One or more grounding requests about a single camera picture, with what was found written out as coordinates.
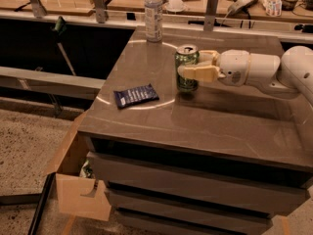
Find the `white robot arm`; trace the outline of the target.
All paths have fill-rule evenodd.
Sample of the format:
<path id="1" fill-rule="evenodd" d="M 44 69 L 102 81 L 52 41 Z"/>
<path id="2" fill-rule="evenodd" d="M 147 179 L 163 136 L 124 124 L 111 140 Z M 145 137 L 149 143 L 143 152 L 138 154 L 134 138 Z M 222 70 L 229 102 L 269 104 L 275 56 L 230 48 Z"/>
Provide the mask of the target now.
<path id="1" fill-rule="evenodd" d="M 198 64 L 180 65 L 178 74 L 187 79 L 226 86 L 252 86 L 263 94 L 292 99 L 298 94 L 313 105 L 313 50 L 294 46 L 282 57 L 245 50 L 200 51 Z"/>

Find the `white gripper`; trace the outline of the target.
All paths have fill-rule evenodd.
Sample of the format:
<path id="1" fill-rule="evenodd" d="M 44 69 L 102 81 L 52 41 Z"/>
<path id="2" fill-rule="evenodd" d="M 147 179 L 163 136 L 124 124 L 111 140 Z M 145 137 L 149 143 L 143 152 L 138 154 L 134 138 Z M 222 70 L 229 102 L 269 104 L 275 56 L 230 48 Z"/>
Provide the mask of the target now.
<path id="1" fill-rule="evenodd" d="M 216 50 L 200 50 L 199 62 L 209 65 L 179 66 L 178 74 L 201 82 L 217 79 L 227 86 L 243 86 L 249 66 L 250 53 L 243 50 L 228 50 L 219 55 Z"/>

